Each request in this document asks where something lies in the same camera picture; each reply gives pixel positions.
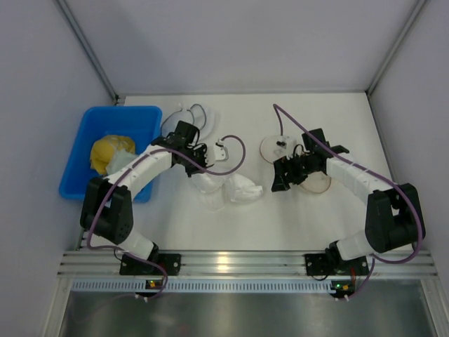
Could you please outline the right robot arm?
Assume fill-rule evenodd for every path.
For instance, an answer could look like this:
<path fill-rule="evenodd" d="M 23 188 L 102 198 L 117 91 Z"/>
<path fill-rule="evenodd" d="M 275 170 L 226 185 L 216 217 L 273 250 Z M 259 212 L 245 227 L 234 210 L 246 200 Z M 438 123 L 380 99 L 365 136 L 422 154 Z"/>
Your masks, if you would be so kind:
<path fill-rule="evenodd" d="M 417 189 L 410 183 L 398 185 L 355 163 L 347 148 L 330 145 L 322 129 L 303 133 L 301 143 L 283 135 L 264 142 L 272 147 L 268 151 L 274 165 L 272 192 L 287 191 L 310 175 L 323 173 L 343 184 L 366 207 L 364 228 L 332 242 L 321 254 L 324 274 L 424 239 Z"/>

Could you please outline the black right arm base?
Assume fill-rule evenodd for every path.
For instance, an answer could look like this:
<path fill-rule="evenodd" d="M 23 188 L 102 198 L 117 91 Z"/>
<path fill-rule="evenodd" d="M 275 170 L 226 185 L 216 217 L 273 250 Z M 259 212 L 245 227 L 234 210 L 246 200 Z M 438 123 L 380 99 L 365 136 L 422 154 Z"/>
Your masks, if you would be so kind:
<path fill-rule="evenodd" d="M 304 259 L 310 277 L 366 276 L 369 272 L 366 257 L 342 260 L 334 253 L 307 253 Z"/>

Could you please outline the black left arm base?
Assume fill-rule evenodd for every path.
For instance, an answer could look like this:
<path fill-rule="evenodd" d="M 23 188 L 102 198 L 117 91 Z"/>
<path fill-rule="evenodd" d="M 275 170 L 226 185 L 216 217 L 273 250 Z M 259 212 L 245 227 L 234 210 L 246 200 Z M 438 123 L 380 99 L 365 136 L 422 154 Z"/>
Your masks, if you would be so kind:
<path fill-rule="evenodd" d="M 159 253 L 154 262 L 164 269 L 168 276 L 177 276 L 181 267 L 181 255 L 178 253 Z M 162 275 L 160 269 L 140 262 L 127 255 L 121 257 L 119 274 L 123 276 Z"/>

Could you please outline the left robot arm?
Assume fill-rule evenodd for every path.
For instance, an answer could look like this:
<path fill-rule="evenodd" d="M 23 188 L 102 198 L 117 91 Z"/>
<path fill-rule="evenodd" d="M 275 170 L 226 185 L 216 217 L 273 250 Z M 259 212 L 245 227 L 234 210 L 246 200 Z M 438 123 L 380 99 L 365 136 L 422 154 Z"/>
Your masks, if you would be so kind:
<path fill-rule="evenodd" d="M 154 263 L 159 247 L 135 229 L 133 201 L 141 190 L 174 165 L 188 176 L 207 167 L 207 145 L 200 130 L 185 121 L 167 136 L 155 138 L 136 159 L 105 178 L 92 178 L 86 190 L 80 225 L 90 249 L 118 249 L 136 260 Z"/>

